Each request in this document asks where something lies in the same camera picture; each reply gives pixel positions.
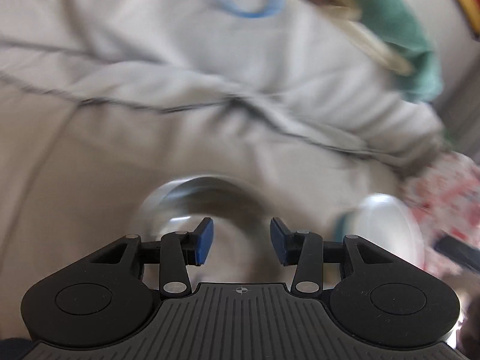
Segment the stainless steel bowl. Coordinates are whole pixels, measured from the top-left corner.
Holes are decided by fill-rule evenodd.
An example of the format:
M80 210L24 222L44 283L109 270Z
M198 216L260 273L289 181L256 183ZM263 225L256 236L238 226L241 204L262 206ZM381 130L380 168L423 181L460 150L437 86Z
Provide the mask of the stainless steel bowl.
M188 267L193 288L200 281L280 281L282 267L269 235L272 210L254 188L237 180L201 175L171 181L143 202L133 231L143 240L157 240L193 231L205 216L214 221L214 242L204 266Z

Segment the blue ring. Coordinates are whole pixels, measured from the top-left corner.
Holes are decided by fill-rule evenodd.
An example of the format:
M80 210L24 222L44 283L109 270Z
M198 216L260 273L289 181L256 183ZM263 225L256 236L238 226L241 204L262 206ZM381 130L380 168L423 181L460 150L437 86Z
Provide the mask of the blue ring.
M232 0L216 0L217 4L222 9L238 17L246 17L248 19L260 19L262 17L269 17L278 14L283 6L285 0L267 0L265 7L258 12L246 12L237 7Z

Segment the crosshair marking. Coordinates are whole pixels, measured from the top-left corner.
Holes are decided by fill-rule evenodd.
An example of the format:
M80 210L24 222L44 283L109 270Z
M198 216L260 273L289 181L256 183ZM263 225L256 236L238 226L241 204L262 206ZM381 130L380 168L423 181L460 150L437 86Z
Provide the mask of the crosshair marking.
M246 294L248 291L250 291L249 289L246 289L245 287L238 287L235 292L238 292L240 295L243 295L243 294Z

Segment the teal object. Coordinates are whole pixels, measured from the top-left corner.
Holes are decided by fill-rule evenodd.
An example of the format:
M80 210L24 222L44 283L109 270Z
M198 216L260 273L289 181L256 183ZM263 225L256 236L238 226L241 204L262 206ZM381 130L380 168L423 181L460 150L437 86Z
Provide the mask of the teal object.
M433 100L443 89L440 62L407 5L402 0L357 1L363 12L360 22L415 67L411 76L396 76L404 99Z
M347 231L347 218L349 216L349 212L340 215L340 217L337 219L337 222L335 223L335 228L333 230L333 241L335 242L343 242L343 238Z

